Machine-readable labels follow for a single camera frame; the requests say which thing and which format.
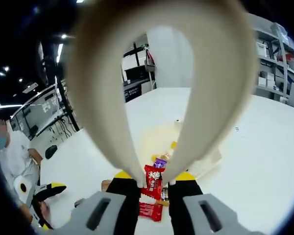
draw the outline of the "person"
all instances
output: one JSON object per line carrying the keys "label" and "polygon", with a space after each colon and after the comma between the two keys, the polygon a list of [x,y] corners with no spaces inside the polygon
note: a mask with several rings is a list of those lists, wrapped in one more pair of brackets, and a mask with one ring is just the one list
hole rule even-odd
{"label": "person", "polygon": [[37,185],[42,159],[38,151],[30,147],[30,140],[23,132],[8,132],[5,122],[0,119],[0,167],[7,190],[28,222],[32,222],[32,215],[28,206],[19,199],[13,184],[21,175],[33,185]]}

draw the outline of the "red wrapper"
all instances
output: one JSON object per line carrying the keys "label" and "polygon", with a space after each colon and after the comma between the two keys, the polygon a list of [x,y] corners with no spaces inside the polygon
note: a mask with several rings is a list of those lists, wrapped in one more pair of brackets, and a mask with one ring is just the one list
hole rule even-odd
{"label": "red wrapper", "polygon": [[150,165],[145,165],[147,188],[142,188],[141,193],[156,200],[161,199],[162,179],[161,172],[164,168],[155,168]]}
{"label": "red wrapper", "polygon": [[160,204],[148,204],[139,202],[139,215],[152,219],[155,222],[161,221],[163,206]]}

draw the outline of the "shelving unit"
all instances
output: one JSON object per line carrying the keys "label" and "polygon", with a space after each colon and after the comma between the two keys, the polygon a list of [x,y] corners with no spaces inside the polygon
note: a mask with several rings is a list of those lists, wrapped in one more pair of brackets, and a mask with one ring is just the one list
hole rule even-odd
{"label": "shelving unit", "polygon": [[[268,91],[268,92],[272,92],[274,94],[278,94],[280,96],[283,97],[289,97],[289,95],[287,95],[287,84],[288,84],[288,72],[294,75],[294,71],[292,69],[289,68],[288,64],[287,64],[287,60],[286,60],[286,51],[293,53],[294,54],[294,49],[289,46],[288,44],[286,44],[285,42],[282,41],[282,35],[280,32],[278,32],[278,36],[270,33],[270,32],[266,32],[263,31],[259,28],[254,28],[253,29],[255,31],[255,33],[257,34],[257,37],[261,40],[264,40],[266,42],[268,42],[269,45],[269,57],[264,57],[264,56],[260,56],[258,55],[258,58],[260,59],[260,61],[263,61],[264,63],[269,63],[273,65],[273,69],[274,69],[274,76],[275,76],[275,68],[279,67],[283,69],[283,75],[284,75],[284,89],[283,92],[282,91],[276,91],[274,89],[268,88],[268,87],[264,87],[264,86],[258,86],[255,85],[256,89],[260,89],[260,90],[264,90],[264,91]],[[278,49],[281,51],[282,53],[282,58],[283,61],[276,61],[273,59],[273,47],[272,45],[275,45],[278,47]]]}

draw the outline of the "purple wrapper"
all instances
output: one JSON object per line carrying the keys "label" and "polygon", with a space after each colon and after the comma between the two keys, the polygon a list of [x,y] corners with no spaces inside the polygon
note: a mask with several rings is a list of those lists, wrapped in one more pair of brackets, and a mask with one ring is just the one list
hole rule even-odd
{"label": "purple wrapper", "polygon": [[153,164],[155,168],[163,168],[167,164],[167,161],[156,158],[156,161]]}

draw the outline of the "white shirt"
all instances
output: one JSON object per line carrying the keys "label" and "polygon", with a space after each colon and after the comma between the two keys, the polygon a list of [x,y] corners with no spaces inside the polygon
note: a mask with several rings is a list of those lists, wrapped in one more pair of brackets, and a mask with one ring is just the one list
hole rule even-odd
{"label": "white shirt", "polygon": [[5,179],[14,193],[14,180],[22,175],[33,185],[39,179],[39,168],[29,155],[30,140],[21,131],[10,132],[9,145],[0,151],[0,165]]}

